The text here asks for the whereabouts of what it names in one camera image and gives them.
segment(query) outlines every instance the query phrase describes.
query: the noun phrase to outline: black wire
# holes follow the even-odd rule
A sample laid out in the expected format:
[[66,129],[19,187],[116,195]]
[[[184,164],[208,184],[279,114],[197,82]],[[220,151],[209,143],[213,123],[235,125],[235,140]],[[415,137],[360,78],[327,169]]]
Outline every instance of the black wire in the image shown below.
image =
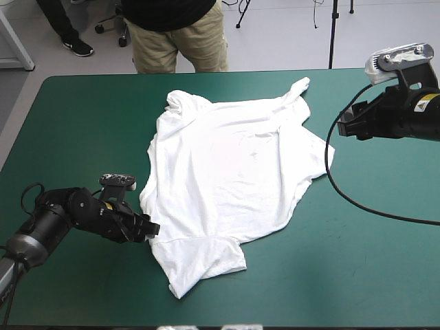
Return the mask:
[[96,192],[94,192],[93,194],[91,194],[92,196],[96,195],[97,193],[100,193],[102,191],[102,189],[97,190]]
[[228,3],[226,1],[222,1],[222,2],[227,6],[233,6],[233,5],[236,5],[239,2],[239,0],[236,0],[234,3]]
[[349,107],[353,105],[353,103],[363,94],[367,89],[371,88],[372,85],[365,86],[362,88],[359,93],[356,94],[356,96],[350,101],[350,103],[341,111],[339,112],[336,119],[333,121],[333,124],[331,124],[329,129],[329,134],[327,135],[327,140],[325,141],[325,152],[324,152],[324,163],[325,163],[325,171],[327,172],[327,177],[330,180],[331,185],[336,190],[336,192],[345,200],[347,200],[349,203],[353,204],[354,206],[367,211],[369,213],[373,213],[374,215],[380,215],[381,217],[387,217],[391,219],[396,219],[400,221],[407,221],[407,222],[414,222],[414,223],[424,223],[426,225],[434,225],[434,226],[440,226],[440,221],[432,221],[432,220],[422,220],[422,219],[414,219],[414,218],[408,218],[408,217],[402,217],[400,215],[394,215],[390,213],[381,212],[378,210],[374,210],[372,208],[367,208],[366,206],[363,206],[362,204],[358,203],[357,201],[353,200],[352,198],[348,197],[346,194],[344,194],[338,187],[338,185],[335,183],[335,180],[331,176],[330,168],[329,168],[329,145],[330,145],[330,139],[331,134],[333,133],[333,130],[336,126],[336,123],[338,120],[342,117],[342,115],[347,111]]
[[313,24],[315,25],[315,28],[319,28],[319,26],[316,25],[316,4],[319,3],[322,5],[324,3],[324,0],[319,2],[318,0],[312,0],[313,1]]
[[29,212],[28,210],[26,210],[25,204],[23,203],[23,199],[25,198],[25,195],[28,193],[29,190],[31,190],[32,188],[37,187],[37,186],[40,187],[40,193],[35,197],[35,203],[36,203],[36,200],[42,194],[44,194],[44,190],[45,190],[44,186],[41,183],[39,183],[39,182],[35,182],[34,184],[30,184],[29,186],[27,186],[25,188],[25,190],[23,190],[23,192],[21,193],[21,198],[20,198],[20,207],[21,207],[21,209],[24,211],[24,213],[29,214],[31,217],[33,217],[34,215],[31,212]]
[[[8,251],[7,247],[5,246],[0,246],[0,249]],[[15,288],[17,287],[18,278],[19,278],[19,262],[14,261],[14,268],[12,269],[12,289],[11,292],[9,293],[8,307],[6,308],[5,316],[3,317],[2,330],[6,330],[8,325],[9,315],[12,308],[12,301],[14,300]]]
[[[239,4],[239,13],[240,14],[244,13],[244,10],[241,9],[241,4],[243,3],[243,1],[245,1],[245,0],[240,0],[240,4]],[[249,3],[250,3],[250,0],[246,0],[246,5],[247,6],[249,5]]]

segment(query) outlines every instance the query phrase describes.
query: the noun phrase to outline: khaki pants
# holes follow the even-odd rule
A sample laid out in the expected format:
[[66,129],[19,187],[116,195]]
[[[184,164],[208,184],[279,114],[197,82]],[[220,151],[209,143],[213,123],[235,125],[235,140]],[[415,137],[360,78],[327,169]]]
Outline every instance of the khaki pants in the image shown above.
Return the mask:
[[175,73],[178,51],[194,65],[196,72],[228,70],[221,0],[196,23],[179,30],[154,32],[126,22],[139,73]]

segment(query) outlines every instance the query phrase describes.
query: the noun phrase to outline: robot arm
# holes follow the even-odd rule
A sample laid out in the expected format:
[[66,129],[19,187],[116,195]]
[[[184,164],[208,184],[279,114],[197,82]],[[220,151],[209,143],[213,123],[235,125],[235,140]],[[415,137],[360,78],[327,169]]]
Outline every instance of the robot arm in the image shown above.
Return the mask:
[[44,264],[65,235],[77,228],[118,243],[145,242],[159,233],[160,226],[147,214],[137,214],[124,201],[127,190],[135,189],[130,175],[103,175],[98,199],[86,188],[64,188],[41,192],[30,218],[8,240],[0,259],[0,306],[13,287],[13,267],[19,276]]
[[398,79],[371,103],[354,104],[338,122],[339,134],[359,140],[419,138],[440,140],[440,89],[427,43],[405,45],[374,53],[365,71],[371,84]]

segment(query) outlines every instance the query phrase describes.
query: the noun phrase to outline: white t-shirt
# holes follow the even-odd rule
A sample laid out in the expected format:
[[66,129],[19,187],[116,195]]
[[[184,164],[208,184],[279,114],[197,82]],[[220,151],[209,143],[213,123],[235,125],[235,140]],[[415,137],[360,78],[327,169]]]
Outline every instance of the white t-shirt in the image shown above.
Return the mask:
[[308,86],[303,78],[284,96],[243,102],[168,94],[140,205],[161,225],[150,244],[177,298],[203,278],[246,269],[240,243],[284,228],[325,173],[325,142],[302,126]]

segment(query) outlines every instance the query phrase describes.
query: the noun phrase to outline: white floor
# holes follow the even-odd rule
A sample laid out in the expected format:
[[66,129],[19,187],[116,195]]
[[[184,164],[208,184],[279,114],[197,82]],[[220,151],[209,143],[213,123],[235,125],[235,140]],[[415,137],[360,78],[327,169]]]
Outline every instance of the white floor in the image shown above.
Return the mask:
[[[0,70],[0,130],[4,125],[0,168],[47,77],[135,73],[130,45],[118,47],[115,32],[98,35],[94,31],[97,21],[113,13],[113,1],[63,3],[74,27],[95,49],[93,56],[79,58],[64,49],[35,0],[15,0],[0,7],[36,63],[28,74]],[[440,0],[355,0],[355,14],[349,14],[349,0],[339,3],[335,68],[363,67],[370,53],[388,46],[423,41],[440,50]],[[315,29],[313,0],[252,0],[239,30],[235,28],[237,5],[224,5],[230,71],[327,68],[332,5],[324,0],[318,6],[319,28]],[[440,72],[440,59],[432,64]],[[178,72],[192,70],[190,63],[179,59]]]

